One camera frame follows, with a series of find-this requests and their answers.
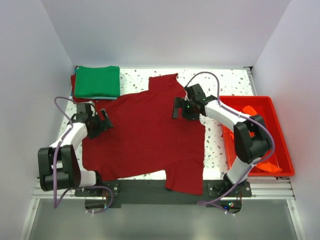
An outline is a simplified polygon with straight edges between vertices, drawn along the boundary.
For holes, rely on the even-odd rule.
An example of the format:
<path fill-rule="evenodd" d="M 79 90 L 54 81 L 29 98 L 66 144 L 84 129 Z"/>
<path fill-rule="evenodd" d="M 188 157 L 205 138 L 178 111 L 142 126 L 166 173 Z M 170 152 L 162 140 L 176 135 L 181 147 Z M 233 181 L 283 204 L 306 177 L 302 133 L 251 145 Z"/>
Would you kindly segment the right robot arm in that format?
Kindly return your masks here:
<path fill-rule="evenodd" d="M 178 118 L 181 110 L 181 116 L 187 120 L 202 115 L 220 122 L 233 133 L 236 157 L 223 177 L 222 194 L 226 195 L 247 180 L 255 165 L 274 153 L 275 141 L 261 115 L 239 112 L 222 103 L 219 93 L 207 96 L 199 84 L 186 86 L 184 90 L 185 97 L 174 98 L 173 119 Z"/>

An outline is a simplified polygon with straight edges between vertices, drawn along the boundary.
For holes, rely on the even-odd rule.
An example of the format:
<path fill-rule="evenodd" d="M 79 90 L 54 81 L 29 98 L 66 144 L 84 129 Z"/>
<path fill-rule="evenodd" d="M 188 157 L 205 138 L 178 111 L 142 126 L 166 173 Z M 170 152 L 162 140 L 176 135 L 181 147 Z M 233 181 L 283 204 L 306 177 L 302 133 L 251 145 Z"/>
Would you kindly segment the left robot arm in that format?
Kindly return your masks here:
<path fill-rule="evenodd" d="M 84 139 L 99 137 L 113 124 L 104 108 L 97 111 L 93 102 L 78 103 L 68 118 L 62 135 L 49 147 L 38 150 L 39 183 L 43 191 L 98 186 L 102 178 L 96 170 L 81 170 L 76 150 Z"/>

